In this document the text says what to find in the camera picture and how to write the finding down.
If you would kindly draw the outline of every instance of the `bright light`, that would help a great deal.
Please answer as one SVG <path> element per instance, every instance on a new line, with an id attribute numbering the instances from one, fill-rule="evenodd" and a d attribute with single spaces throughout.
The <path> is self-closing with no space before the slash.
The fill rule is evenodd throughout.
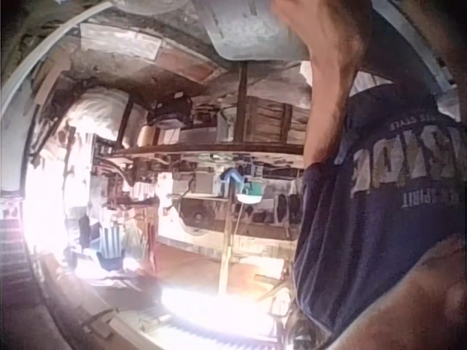
<path id="1" fill-rule="evenodd" d="M 109 277 L 109 273 L 101 268 L 98 263 L 85 259 L 78 259 L 74 274 L 79 279 L 105 279 Z"/>
<path id="2" fill-rule="evenodd" d="M 186 321 L 220 333 L 267 337 L 274 320 L 254 302 L 232 295 L 206 295 L 181 289 L 164 289 L 162 304 Z"/>
<path id="3" fill-rule="evenodd" d="M 126 257 L 123 259 L 123 270 L 125 271 L 136 271 L 139 269 L 138 260 L 132 257 Z"/>

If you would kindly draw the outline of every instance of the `floor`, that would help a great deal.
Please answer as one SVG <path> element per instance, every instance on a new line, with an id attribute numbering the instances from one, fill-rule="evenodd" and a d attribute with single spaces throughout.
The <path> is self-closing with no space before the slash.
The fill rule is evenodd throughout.
<path id="1" fill-rule="evenodd" d="M 1 348 L 72 350 L 43 305 L 1 311 Z"/>

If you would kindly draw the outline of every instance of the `wooden post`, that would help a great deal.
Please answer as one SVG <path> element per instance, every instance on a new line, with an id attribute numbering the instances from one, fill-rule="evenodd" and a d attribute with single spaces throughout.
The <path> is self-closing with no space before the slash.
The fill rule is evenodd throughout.
<path id="1" fill-rule="evenodd" d="M 224 225 L 224 242 L 222 251 L 222 260 L 220 261 L 219 273 L 219 295 L 224 295 L 227 292 L 228 285 L 228 268 L 232 256 L 232 211 L 235 203 L 235 181 L 230 180 L 228 184 L 228 202 L 227 212 L 225 213 Z"/>
<path id="2" fill-rule="evenodd" d="M 247 115 L 247 81 L 248 67 L 247 62 L 242 62 L 240 66 L 239 92 L 236 102 L 236 120 L 233 130 L 233 141 L 244 141 L 245 120 Z"/>
<path id="3" fill-rule="evenodd" d="M 233 141 L 244 141 L 245 120 L 247 114 L 247 62 L 242 62 L 240 66 L 239 94 L 236 104 L 236 119 L 233 129 Z M 222 260 L 220 262 L 219 272 L 219 294 L 227 292 L 228 267 L 232 256 L 232 217 L 235 203 L 236 183 L 230 179 L 228 183 L 228 202 L 224 225 L 224 242 L 222 251 Z"/>
<path id="4" fill-rule="evenodd" d="M 282 122 L 280 125 L 280 141 L 284 144 L 287 143 L 287 137 L 289 135 L 290 124 L 292 123 L 292 105 L 285 104 L 284 111 L 282 112 Z"/>
<path id="5" fill-rule="evenodd" d="M 123 148 L 123 136 L 125 135 L 125 130 L 128 125 L 128 120 L 130 119 L 131 110 L 133 109 L 133 99 L 131 96 L 128 97 L 128 102 L 126 103 L 125 110 L 123 111 L 122 121 L 120 122 L 120 127 L 118 128 L 117 141 L 115 142 L 115 150 Z"/>

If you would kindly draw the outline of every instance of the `metal frame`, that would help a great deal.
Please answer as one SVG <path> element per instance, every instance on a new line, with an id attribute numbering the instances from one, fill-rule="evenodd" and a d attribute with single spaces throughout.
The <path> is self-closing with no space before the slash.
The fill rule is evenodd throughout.
<path id="1" fill-rule="evenodd" d="M 44 56 L 48 50 L 64 36 L 70 29 L 80 24 L 82 21 L 87 20 L 89 17 L 94 16 L 97 13 L 104 11 L 112 7 L 113 5 L 105 1 L 99 5 L 87 9 L 83 13 L 80 13 L 78 16 L 73 17 L 68 22 L 65 22 L 60 27 L 58 27 L 51 35 L 45 38 L 29 55 L 25 58 L 23 62 L 16 68 L 11 77 L 7 80 L 3 88 L 1 89 L 1 114 L 0 120 L 3 117 L 3 114 L 7 110 L 9 103 L 11 102 L 14 94 L 23 83 L 23 80 L 27 77 L 29 72 L 33 67 L 40 61 L 42 56 Z"/>
<path id="2" fill-rule="evenodd" d="M 405 40 L 413 47 L 420 59 L 427 66 L 428 70 L 434 76 L 441 91 L 445 93 L 452 89 L 446 74 L 438 65 L 436 56 L 428 46 L 426 41 L 418 34 L 414 26 L 405 18 L 402 12 L 394 6 L 389 0 L 372 0 L 373 8 L 390 23 L 402 35 Z"/>

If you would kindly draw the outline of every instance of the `metal plate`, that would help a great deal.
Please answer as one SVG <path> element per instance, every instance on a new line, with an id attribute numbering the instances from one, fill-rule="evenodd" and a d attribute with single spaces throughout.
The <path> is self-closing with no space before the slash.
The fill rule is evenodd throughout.
<path id="1" fill-rule="evenodd" d="M 433 64 L 436 62 L 433 53 L 422 40 L 414 45 L 416 32 L 403 15 L 397 15 L 387 0 L 376 3 L 380 12 L 373 11 L 371 41 L 363 70 L 395 82 L 421 82 L 432 93 L 446 90 L 449 84 L 440 67 Z M 271 13 L 271 0 L 193 0 L 193 4 L 215 49 L 224 58 L 309 59 L 300 39 Z"/>

